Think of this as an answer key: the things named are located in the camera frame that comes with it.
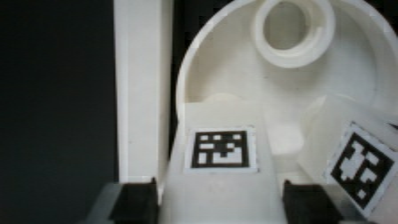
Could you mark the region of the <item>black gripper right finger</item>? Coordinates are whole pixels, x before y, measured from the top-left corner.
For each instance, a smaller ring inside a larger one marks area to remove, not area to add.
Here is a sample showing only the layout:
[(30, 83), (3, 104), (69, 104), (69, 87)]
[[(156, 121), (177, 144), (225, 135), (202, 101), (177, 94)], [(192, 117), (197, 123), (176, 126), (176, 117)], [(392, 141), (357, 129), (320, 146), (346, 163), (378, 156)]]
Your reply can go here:
[(355, 220), (344, 197), (318, 184), (282, 184), (282, 205), (288, 224), (343, 224)]

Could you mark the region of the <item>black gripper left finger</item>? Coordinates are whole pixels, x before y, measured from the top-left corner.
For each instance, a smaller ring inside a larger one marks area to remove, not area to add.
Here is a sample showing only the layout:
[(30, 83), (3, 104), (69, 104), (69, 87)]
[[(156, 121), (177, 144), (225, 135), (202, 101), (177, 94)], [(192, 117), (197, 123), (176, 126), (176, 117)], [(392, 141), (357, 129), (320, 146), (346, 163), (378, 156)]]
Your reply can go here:
[(85, 224), (158, 224), (156, 179), (108, 183), (85, 217)]

